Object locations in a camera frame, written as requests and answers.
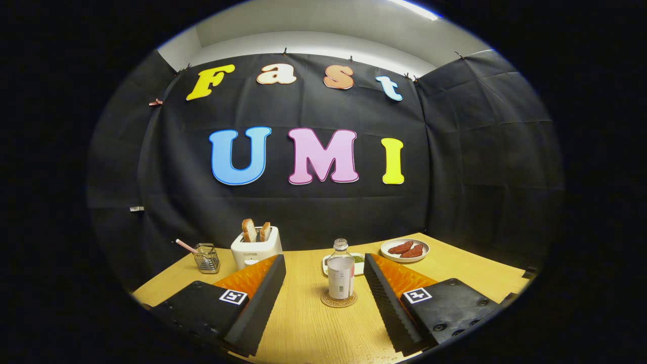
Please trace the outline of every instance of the wooden table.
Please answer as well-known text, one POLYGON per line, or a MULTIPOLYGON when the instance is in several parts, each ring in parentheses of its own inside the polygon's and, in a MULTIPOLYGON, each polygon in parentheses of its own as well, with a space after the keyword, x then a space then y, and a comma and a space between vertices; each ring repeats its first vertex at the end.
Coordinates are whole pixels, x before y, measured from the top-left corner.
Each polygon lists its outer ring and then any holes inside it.
MULTIPOLYGON (((418 239, 430 246, 423 260, 406 264, 407 267, 439 282, 458 278, 497 303, 510 292, 520 293, 528 283, 528 279, 521 277, 524 273, 521 269, 474 255, 424 234, 402 238, 418 239)), ((352 245, 348 251, 379 254, 382 243, 352 245)), ((332 250, 331 242, 330 249, 283 252, 287 271, 283 286, 256 356, 245 360, 258 364, 387 364, 419 354, 404 357, 393 350, 365 276, 355 277, 358 300, 354 305, 331 308, 321 302, 320 296, 328 287, 322 258, 332 250)), ((195 280, 213 284, 235 273, 231 251, 218 249, 217 252, 221 261, 218 274, 198 272, 193 256, 188 254, 139 287, 133 292, 134 298, 156 306, 195 280)))

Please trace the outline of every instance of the white toaster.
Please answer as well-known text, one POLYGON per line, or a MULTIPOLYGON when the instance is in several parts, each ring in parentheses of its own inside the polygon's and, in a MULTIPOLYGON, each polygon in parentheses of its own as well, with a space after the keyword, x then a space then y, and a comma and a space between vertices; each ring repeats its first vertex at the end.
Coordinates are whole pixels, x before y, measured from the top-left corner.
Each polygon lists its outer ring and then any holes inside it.
MULTIPOLYGON (((256 227, 258 236, 260 236, 260 229, 260 227, 256 227)), ((243 233, 241 233, 232 243, 232 254, 237 270, 251 266, 270 256, 283 254, 279 229, 276 226, 270 226, 270 236, 266 242, 245 242, 243 233)))

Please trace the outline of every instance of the white wall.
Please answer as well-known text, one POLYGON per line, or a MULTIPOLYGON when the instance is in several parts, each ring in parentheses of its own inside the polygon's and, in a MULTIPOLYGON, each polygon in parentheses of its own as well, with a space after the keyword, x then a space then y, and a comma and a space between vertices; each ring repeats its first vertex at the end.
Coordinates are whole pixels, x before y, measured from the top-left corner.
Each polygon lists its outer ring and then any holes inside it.
POLYGON ((202 48, 191 60, 191 66, 223 58, 259 53, 318 54, 362 62, 399 74, 422 76, 436 66, 411 54, 374 41, 323 32, 271 32, 222 41, 202 48))
POLYGON ((191 59, 202 49, 195 27, 191 27, 167 41, 157 49, 160 55, 179 71, 191 63, 191 59))

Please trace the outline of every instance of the ceiling light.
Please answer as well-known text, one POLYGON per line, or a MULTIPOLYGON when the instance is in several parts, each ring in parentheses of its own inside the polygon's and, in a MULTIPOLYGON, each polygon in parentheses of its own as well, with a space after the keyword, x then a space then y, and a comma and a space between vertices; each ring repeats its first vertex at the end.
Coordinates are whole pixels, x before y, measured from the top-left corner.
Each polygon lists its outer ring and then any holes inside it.
POLYGON ((403 0, 389 0, 389 1, 391 1, 392 3, 396 3, 398 5, 404 6, 405 8, 426 17, 427 19, 436 20, 439 18, 438 15, 428 10, 425 10, 417 5, 407 3, 406 1, 403 1, 403 0))

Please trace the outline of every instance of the white plate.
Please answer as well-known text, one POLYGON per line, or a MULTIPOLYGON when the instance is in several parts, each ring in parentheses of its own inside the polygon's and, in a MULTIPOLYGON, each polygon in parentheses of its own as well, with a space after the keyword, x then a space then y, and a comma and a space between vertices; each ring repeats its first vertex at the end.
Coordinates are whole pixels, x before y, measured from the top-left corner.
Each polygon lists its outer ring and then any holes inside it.
POLYGON ((380 251, 382 252, 382 255, 384 257, 394 262, 413 263, 413 262, 422 260, 427 256, 427 253, 429 253, 429 245, 427 245, 427 243, 421 242, 420 240, 416 240, 416 239, 393 239, 382 244, 382 246, 380 247, 380 251), (422 255, 416 256, 415 258, 400 258, 399 254, 391 254, 388 252, 388 250, 391 249, 392 247, 397 247, 398 245, 404 244, 406 242, 413 242, 413 245, 411 246, 412 249, 416 245, 422 245, 422 255))
MULTIPOLYGON (((351 253, 351 255, 361 256, 362 258, 364 258, 364 254, 360 254, 360 253, 351 253)), ((328 275, 328 266, 325 265, 325 260, 328 259, 329 256, 330 255, 326 255, 322 259, 322 268, 323 268, 323 273, 325 275, 328 275)), ((364 262, 355 263, 355 275, 357 276, 357 275, 363 275, 363 274, 364 274, 364 262)))

